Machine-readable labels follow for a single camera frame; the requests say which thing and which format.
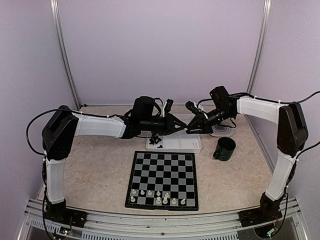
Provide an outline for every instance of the speckled countertop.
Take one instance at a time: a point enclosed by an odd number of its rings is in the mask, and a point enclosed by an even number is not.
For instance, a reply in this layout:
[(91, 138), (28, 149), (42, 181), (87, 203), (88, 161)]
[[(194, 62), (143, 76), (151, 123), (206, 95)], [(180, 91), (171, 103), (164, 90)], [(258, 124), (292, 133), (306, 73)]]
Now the speckled countertop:
[[(92, 114), (124, 114), (130, 106), (83, 107)], [(171, 113), (189, 114), (184, 106)], [(232, 137), (236, 149), (229, 161), (213, 159), (217, 138), (201, 135), (202, 150), (195, 154), (199, 211), (215, 213), (259, 205), (271, 172), (246, 118), (238, 115)], [(135, 151), (146, 150), (146, 139), (119, 139), (105, 136), (78, 136), (64, 168), (64, 194), (68, 206), (88, 210), (144, 215), (181, 215), (185, 211), (138, 210), (125, 208)], [(43, 199), (43, 191), (38, 197)]]

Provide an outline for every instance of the white plastic box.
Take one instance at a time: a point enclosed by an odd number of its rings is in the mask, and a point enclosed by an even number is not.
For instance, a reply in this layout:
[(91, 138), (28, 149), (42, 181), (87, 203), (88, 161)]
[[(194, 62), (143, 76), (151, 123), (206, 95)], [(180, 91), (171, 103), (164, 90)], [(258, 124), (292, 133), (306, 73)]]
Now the white plastic box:
[[(178, 119), (188, 124), (193, 114), (173, 114)], [(176, 132), (167, 136), (159, 136), (161, 141), (158, 144), (150, 144), (149, 139), (146, 140), (146, 149), (152, 152), (169, 152), (169, 153), (195, 153), (201, 151), (202, 145), (199, 134), (186, 134), (185, 130)]]

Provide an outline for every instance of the purple wall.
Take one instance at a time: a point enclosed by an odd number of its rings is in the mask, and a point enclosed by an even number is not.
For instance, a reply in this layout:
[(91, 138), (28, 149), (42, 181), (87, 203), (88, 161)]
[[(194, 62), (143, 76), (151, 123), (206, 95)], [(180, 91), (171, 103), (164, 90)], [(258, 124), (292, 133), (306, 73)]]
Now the purple wall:
[[(253, 93), (259, 97), (298, 101), (320, 90), (320, 3), (273, 0), (265, 46)], [(320, 140), (320, 96), (302, 103), (309, 139)], [(277, 157), (275, 125), (254, 119), (267, 150)], [(320, 236), (320, 147), (302, 154), (289, 186), (296, 196), (312, 240)]]
[(263, 0), (59, 1), (81, 102), (148, 95), (181, 104), (219, 85), (245, 91), (263, 8)]
[[(28, 199), (41, 186), (42, 158), (28, 147), (25, 131), (37, 114), (73, 107), (57, 44), (50, 1), (0, 2), (0, 234), (11, 240)], [(31, 141), (41, 150), (36, 121)]]

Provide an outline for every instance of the black cable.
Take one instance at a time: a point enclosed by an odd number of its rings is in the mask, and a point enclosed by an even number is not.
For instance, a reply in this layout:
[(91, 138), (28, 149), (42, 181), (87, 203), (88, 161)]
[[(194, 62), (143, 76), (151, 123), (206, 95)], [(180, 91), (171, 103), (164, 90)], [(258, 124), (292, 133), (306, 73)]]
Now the black cable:
[(200, 103), (207, 102), (207, 101), (211, 101), (211, 100), (212, 100), (212, 98), (202, 99), (202, 100), (200, 100), (200, 101), (197, 103), (196, 107), (198, 108)]
[(301, 154), (303, 154), (304, 152), (306, 152), (306, 151), (308, 151), (308, 150), (310, 150), (310, 149), (315, 148), (315, 147), (318, 146), (319, 144), (320, 144), (320, 141), (318, 141), (315, 145), (312, 145), (312, 146), (310, 146), (310, 147), (307, 147), (306, 149), (303, 149), (303, 150), (296, 156), (296, 158), (298, 159)]
[(31, 150), (35, 153), (35, 154), (38, 154), (38, 155), (41, 155), (41, 156), (46, 156), (43, 152), (39, 152), (37, 150), (35, 150), (31, 143), (30, 143), (30, 140), (29, 140), (29, 128), (31, 126), (31, 124), (37, 120), (38, 118), (42, 117), (43, 115), (46, 115), (46, 114), (49, 114), (49, 113), (52, 113), (52, 112), (59, 112), (59, 111), (62, 111), (62, 112), (69, 112), (69, 113), (74, 113), (74, 114), (79, 114), (79, 115), (84, 115), (84, 116), (90, 116), (90, 117), (99, 117), (99, 118), (112, 118), (112, 117), (123, 117), (121, 115), (117, 115), (117, 114), (113, 114), (113, 115), (110, 115), (110, 116), (104, 116), (104, 115), (95, 115), (95, 114), (91, 114), (91, 113), (83, 113), (83, 112), (79, 112), (79, 111), (74, 111), (74, 110), (71, 110), (71, 109), (51, 109), (51, 110), (48, 110), (48, 111), (44, 111), (42, 113), (40, 113), (39, 115), (35, 116), (27, 125), (26, 127), (26, 130), (25, 130), (25, 137), (26, 137), (26, 141), (29, 145), (29, 147), (31, 148)]
[(47, 196), (47, 186), (45, 186), (45, 189), (44, 189), (44, 196), (43, 196), (43, 202), (42, 202), (42, 221), (43, 221), (43, 227), (44, 227), (44, 230), (45, 230), (45, 233), (47, 234), (47, 236), (49, 237), (50, 240), (54, 240), (48, 230), (47, 230), (47, 226), (46, 226), (46, 221), (45, 221), (45, 201), (46, 201), (46, 196)]

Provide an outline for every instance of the white chess piece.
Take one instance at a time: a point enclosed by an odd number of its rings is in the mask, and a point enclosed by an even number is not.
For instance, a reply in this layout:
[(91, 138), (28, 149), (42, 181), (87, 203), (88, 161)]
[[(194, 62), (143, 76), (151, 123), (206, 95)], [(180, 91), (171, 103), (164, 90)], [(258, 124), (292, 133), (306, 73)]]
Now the white chess piece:
[(168, 203), (168, 198), (165, 196), (164, 198), (163, 198), (163, 204), (167, 204)]
[(157, 204), (160, 204), (160, 203), (161, 203), (161, 197), (158, 196), (158, 197), (156, 198), (156, 201), (155, 201), (155, 202), (156, 202)]

